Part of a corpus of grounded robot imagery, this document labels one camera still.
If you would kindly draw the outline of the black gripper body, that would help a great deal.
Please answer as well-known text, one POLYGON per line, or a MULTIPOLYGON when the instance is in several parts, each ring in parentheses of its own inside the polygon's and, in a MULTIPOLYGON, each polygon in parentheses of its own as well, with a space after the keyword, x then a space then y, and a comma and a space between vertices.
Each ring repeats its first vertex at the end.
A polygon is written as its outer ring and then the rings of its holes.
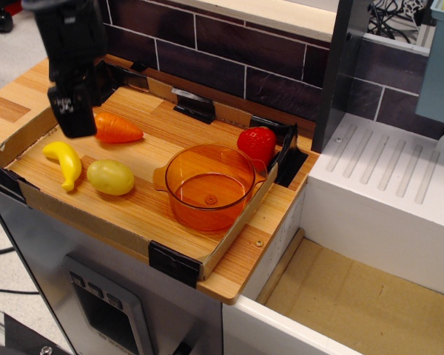
POLYGON ((32 1, 31 12, 58 86, 79 82, 107 52, 107 35, 97 1, 32 1))

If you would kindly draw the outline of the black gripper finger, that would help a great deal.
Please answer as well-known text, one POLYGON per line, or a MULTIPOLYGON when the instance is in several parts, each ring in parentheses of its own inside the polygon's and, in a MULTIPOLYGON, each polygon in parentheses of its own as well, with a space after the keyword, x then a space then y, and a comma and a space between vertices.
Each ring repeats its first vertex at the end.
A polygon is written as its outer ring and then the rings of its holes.
POLYGON ((100 105, 102 105, 102 98, 98 84, 98 77, 93 62, 89 63, 86 66, 86 75, 84 82, 92 106, 99 107, 100 105))
POLYGON ((68 138, 84 138, 96 134, 90 95, 83 84, 70 89, 57 86, 47 91, 53 114, 68 138))

